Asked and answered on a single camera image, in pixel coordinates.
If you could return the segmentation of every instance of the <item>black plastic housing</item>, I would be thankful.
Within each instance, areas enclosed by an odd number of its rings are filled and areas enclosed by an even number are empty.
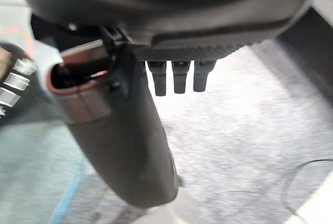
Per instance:
[[[282,33],[311,0],[27,0],[58,24],[117,25],[155,48],[248,44]]]

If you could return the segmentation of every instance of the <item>gray carpet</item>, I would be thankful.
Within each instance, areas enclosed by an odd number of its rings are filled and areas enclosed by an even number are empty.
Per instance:
[[[211,223],[283,223],[290,213],[279,197],[288,172],[333,158],[331,105],[274,41],[218,61],[205,93],[191,92],[192,80],[185,95],[172,94],[171,78],[167,96],[155,97],[186,191]],[[304,203],[332,167],[306,167],[290,204]],[[63,224],[130,223],[143,213],[91,169]]]

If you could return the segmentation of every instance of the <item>floor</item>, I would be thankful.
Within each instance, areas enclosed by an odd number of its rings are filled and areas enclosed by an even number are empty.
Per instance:
[[[30,34],[29,10],[22,4],[0,6],[1,32],[15,26]],[[25,47],[17,35],[1,39]],[[54,49],[33,45],[40,70],[59,61]],[[289,55],[275,40],[244,47],[217,62],[201,94],[190,85],[185,95],[173,94],[168,67],[167,96],[154,100],[185,190],[209,223],[300,223],[280,202],[285,181],[304,162],[333,158],[332,106]],[[151,75],[149,81],[153,90]],[[48,106],[34,105],[0,128],[0,223],[56,223],[59,202],[73,184],[78,191],[63,224],[131,223],[143,215],[84,165],[61,121],[30,120]],[[333,223],[325,210],[330,204],[318,203],[331,192],[332,168],[326,162],[306,166],[290,186],[288,201],[308,223]],[[318,208],[311,216],[310,209]]]

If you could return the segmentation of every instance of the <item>blue line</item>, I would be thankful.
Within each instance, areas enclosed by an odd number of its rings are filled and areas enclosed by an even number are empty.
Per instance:
[[[76,173],[72,181],[69,183],[67,190],[63,194],[56,209],[54,210],[50,224],[60,224],[62,222],[63,218],[66,215],[67,209],[71,205],[72,200],[80,187],[80,184],[85,175],[85,169],[86,169],[85,162],[82,162],[78,172]]]

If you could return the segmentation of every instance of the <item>black cable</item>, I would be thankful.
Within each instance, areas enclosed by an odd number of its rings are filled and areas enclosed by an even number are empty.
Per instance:
[[[300,171],[302,171],[302,169],[312,163],[317,163],[320,161],[333,161],[333,159],[319,159],[319,160],[311,160],[311,161],[307,161],[306,163],[302,163],[301,165],[298,165],[295,169],[292,170],[292,172],[289,174],[289,180],[287,178],[287,180],[284,182],[283,187],[282,187],[282,193],[280,196],[280,201],[282,203],[282,205],[288,210],[290,211],[294,216],[296,216],[297,218],[299,218],[304,224],[308,224],[308,222],[297,213],[297,211],[295,209],[293,209],[289,203],[288,203],[288,193],[289,193],[289,189],[290,186],[292,184],[292,182],[294,181],[295,177],[298,175],[298,173]]]

